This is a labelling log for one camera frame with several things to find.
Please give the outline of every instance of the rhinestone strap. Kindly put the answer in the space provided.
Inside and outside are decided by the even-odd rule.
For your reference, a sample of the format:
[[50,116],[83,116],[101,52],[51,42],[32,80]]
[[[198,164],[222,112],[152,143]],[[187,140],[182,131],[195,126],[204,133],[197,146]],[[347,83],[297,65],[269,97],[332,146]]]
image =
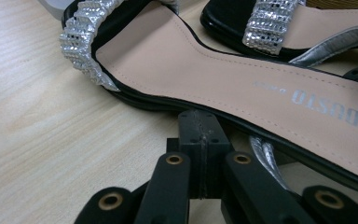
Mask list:
[[[78,11],[66,22],[60,35],[62,54],[69,59],[75,69],[83,72],[92,82],[102,85],[110,91],[119,91],[110,77],[102,71],[101,66],[91,57],[91,44],[98,33],[98,28],[123,0],[86,0],[78,3]],[[176,0],[160,2],[177,11]]]
[[278,55],[298,0],[257,0],[242,43]]

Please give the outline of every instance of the light wood surface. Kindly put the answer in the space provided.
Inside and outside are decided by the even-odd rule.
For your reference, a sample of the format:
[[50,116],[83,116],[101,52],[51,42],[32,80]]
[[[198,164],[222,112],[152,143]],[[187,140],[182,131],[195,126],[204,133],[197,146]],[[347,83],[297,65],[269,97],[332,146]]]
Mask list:
[[[207,1],[182,1],[181,16],[214,48],[199,23]],[[35,0],[0,0],[0,223],[73,223],[89,198],[107,187],[134,190],[147,181],[177,137],[176,114],[121,103],[65,60],[62,28]],[[344,74],[358,65],[352,50],[320,66]],[[235,148],[248,137],[227,127]],[[347,189],[309,168],[283,165],[288,185],[301,192],[326,185]],[[192,201],[190,223],[225,223],[218,200]]]

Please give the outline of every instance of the sandal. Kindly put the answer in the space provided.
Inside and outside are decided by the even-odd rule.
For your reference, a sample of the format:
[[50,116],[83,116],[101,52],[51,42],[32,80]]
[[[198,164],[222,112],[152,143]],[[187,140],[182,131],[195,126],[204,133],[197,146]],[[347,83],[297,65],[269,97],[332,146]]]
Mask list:
[[121,2],[67,8],[60,39],[75,68],[131,105],[210,111],[358,190],[358,82],[210,49],[170,0]]
[[341,33],[330,46],[358,48],[348,43],[358,39],[358,1],[211,0],[200,21],[234,50],[274,61],[289,62]]

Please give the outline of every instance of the round hole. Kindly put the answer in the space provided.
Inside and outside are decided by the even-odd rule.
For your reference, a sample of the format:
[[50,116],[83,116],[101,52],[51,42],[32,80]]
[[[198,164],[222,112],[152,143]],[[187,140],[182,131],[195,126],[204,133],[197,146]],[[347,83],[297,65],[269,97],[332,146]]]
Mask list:
[[251,159],[245,155],[235,155],[234,161],[240,164],[248,164],[251,162]]
[[104,211],[113,210],[118,208],[123,203],[123,197],[121,194],[112,192],[105,194],[100,201],[98,206]]
[[171,165],[180,164],[180,163],[182,163],[182,161],[183,161],[182,157],[177,156],[177,155],[169,156],[169,157],[167,157],[167,159],[166,159],[166,162],[167,162],[168,164],[171,164]]
[[336,194],[327,190],[316,191],[315,198],[319,203],[329,208],[341,209],[344,207],[344,202]]

